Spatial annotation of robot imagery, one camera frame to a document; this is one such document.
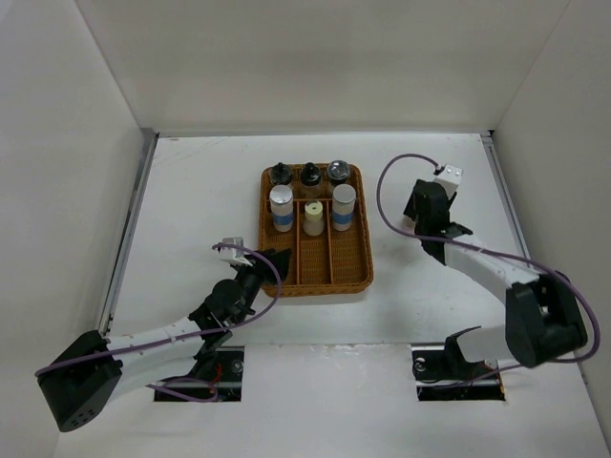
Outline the yellow lid spice bottle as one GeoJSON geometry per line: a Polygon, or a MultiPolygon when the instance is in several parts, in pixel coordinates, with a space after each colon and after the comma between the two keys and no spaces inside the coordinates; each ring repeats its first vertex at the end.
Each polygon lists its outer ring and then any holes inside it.
{"type": "Polygon", "coordinates": [[[303,229],[311,237],[318,237],[324,232],[324,205],[320,200],[311,200],[305,204],[303,229]]]}

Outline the silver lid blue label jar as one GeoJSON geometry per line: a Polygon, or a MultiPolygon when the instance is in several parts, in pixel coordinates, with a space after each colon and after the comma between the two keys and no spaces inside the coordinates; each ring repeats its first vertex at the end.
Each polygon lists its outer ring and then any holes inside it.
{"type": "Polygon", "coordinates": [[[350,228],[353,221],[356,191],[349,184],[336,186],[332,193],[331,219],[333,228],[344,232],[350,228]]]}
{"type": "Polygon", "coordinates": [[[293,192],[287,185],[276,185],[269,193],[272,222],[279,232],[288,232],[294,222],[293,192]]]}

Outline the black grinder top spice bottle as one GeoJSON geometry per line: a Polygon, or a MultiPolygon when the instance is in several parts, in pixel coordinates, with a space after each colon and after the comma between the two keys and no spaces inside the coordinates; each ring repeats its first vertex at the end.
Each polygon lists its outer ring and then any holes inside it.
{"type": "Polygon", "coordinates": [[[347,162],[337,159],[329,162],[326,173],[329,190],[333,192],[337,186],[348,182],[351,175],[351,168],[347,162]]]}

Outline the black cap white spice bottle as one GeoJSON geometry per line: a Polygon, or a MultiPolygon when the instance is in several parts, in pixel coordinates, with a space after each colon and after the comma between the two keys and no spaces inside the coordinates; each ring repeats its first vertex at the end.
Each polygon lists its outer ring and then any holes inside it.
{"type": "Polygon", "coordinates": [[[272,186],[292,186],[293,171],[287,164],[278,162],[273,165],[268,171],[268,176],[272,186]]]}

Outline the black cap brown spice bottle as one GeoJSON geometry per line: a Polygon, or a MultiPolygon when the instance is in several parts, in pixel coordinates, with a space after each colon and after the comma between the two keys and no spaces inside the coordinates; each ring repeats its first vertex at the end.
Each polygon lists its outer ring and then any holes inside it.
{"type": "Polygon", "coordinates": [[[308,162],[300,173],[302,198],[318,198],[322,194],[322,174],[320,168],[308,162]]]}

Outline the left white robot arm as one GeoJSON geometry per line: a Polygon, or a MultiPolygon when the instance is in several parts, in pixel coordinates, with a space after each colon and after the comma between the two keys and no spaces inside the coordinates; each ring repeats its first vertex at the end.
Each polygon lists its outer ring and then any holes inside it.
{"type": "Polygon", "coordinates": [[[233,330],[262,317],[253,303],[262,287],[282,288],[291,249],[255,251],[228,241],[213,248],[220,254],[235,254],[229,263],[236,275],[218,281],[189,315],[160,328],[119,337],[87,331],[36,371],[60,431],[84,427],[107,404],[134,389],[149,386],[164,391],[175,379],[206,379],[213,372],[215,352],[233,330]]]}

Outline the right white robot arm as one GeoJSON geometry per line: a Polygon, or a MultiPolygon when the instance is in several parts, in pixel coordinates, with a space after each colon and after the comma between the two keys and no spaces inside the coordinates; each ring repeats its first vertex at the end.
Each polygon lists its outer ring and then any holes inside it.
{"type": "Polygon", "coordinates": [[[418,179],[404,215],[415,222],[424,251],[478,283],[505,309],[501,326],[476,327],[451,335],[443,366],[461,378],[483,360],[511,359],[535,367],[587,344],[587,332],[566,281],[539,269],[487,255],[468,244],[473,232],[450,219],[453,199],[435,181],[418,179]]]}

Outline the brown wicker divided tray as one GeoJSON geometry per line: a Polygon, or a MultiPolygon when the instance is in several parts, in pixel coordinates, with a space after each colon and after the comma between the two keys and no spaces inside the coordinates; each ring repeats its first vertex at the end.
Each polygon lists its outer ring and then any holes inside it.
{"type": "Polygon", "coordinates": [[[281,296],[295,298],[356,294],[373,281],[373,262],[369,240],[366,200],[359,168],[352,164],[348,184],[356,191],[352,224],[338,231],[332,224],[332,198],[328,177],[322,177],[325,228],[321,235],[311,236],[303,228],[306,199],[303,198],[300,174],[304,166],[292,164],[295,222],[287,232],[278,231],[272,220],[269,192],[272,189],[271,169],[261,175],[259,212],[259,243],[261,251],[289,249],[291,258],[281,296]]]}

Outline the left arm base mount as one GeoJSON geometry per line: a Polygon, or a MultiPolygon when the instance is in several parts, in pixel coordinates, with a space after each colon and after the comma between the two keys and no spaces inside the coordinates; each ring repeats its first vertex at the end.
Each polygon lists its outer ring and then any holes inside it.
{"type": "Polygon", "coordinates": [[[155,403],[234,403],[242,400],[245,348],[222,346],[186,375],[163,381],[155,403]]]}

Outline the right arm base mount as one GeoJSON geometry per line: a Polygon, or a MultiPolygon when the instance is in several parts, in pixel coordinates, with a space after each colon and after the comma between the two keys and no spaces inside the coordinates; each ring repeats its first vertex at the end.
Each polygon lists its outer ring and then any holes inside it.
{"type": "Polygon", "coordinates": [[[467,362],[455,336],[444,343],[416,343],[411,356],[420,402],[505,401],[497,361],[467,362]]]}

